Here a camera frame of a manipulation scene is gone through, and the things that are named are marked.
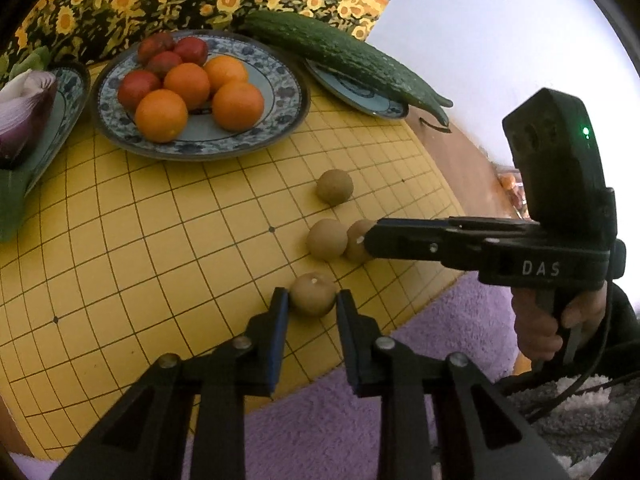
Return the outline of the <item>person's right hand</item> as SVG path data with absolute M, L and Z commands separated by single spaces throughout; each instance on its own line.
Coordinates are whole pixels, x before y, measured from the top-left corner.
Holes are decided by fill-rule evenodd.
M 536 290 L 512 288 L 511 292 L 518 348 L 532 361 L 550 361 L 562 348 L 561 327 L 580 328 L 581 346 L 596 333 L 605 316 L 608 284 L 573 299 L 563 311 L 561 322 L 537 306 Z

